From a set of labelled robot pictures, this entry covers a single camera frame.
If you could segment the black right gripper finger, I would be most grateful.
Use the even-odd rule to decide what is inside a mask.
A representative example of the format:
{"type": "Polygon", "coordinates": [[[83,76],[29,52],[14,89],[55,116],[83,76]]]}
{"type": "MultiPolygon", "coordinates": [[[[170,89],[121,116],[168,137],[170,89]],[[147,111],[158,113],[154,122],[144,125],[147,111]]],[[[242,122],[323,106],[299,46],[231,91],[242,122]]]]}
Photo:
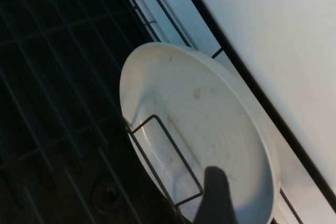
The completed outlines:
{"type": "Polygon", "coordinates": [[[237,223],[225,172],[216,167],[205,169],[204,194],[194,223],[237,223]]]}

